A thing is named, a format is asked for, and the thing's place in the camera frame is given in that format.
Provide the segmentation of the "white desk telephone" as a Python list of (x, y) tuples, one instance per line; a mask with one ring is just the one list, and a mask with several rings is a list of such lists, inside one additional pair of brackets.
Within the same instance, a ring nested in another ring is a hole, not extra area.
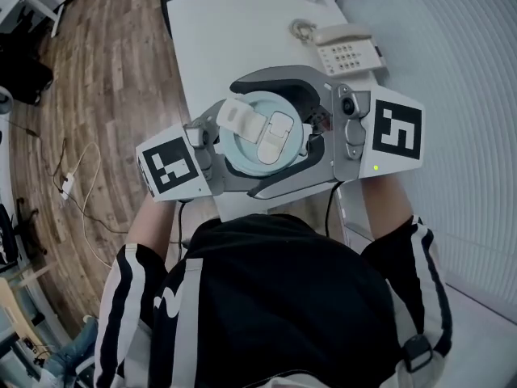
[(358, 24), (318, 28), (313, 32), (313, 43), (324, 71), (334, 78), (386, 67), (372, 34)]

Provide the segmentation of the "person's left forearm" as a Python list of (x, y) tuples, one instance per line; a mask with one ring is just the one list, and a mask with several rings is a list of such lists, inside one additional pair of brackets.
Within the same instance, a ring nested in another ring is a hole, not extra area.
[(174, 224), (175, 208), (175, 201), (156, 202), (148, 194), (134, 218), (125, 242), (143, 245), (165, 261)]

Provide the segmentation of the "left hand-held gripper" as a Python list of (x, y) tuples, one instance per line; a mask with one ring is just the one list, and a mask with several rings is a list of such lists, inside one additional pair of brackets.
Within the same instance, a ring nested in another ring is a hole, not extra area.
[(257, 195), (263, 179), (221, 166), (214, 144), (219, 100), (190, 124), (174, 124), (136, 147), (137, 163), (153, 200), (193, 200), (223, 192)]

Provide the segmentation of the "person's black striped top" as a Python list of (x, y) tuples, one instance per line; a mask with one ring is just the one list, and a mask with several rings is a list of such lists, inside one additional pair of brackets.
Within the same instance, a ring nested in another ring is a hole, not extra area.
[[(402, 347), (433, 349), (409, 373)], [(124, 245), (107, 278), (95, 388), (434, 388), (452, 313), (417, 216), (361, 253), (298, 218), (205, 222), (171, 270)]]

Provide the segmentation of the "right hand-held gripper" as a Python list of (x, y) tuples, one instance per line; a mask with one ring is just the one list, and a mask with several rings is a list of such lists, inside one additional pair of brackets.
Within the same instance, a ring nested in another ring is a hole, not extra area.
[(232, 82), (235, 94), (267, 91), (285, 98), (300, 116), (332, 112), (332, 135), (309, 139), (307, 158), (262, 179), (247, 195), (268, 200), (334, 180), (353, 181), (419, 168), (425, 108), (383, 86), (354, 91), (307, 65), (257, 70)]

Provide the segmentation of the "person's right forearm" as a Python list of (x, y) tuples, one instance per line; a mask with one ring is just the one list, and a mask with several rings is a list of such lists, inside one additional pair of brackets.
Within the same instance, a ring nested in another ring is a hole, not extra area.
[(395, 174), (361, 179), (360, 183), (374, 239), (390, 234), (412, 218), (410, 201)]

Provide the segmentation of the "light blue flip-top cup lid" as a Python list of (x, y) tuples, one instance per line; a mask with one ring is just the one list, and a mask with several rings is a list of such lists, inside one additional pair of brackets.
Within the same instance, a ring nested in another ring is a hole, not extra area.
[(273, 175), (300, 161), (312, 129), (290, 102), (268, 91), (226, 99), (216, 116), (217, 150), (251, 176)]

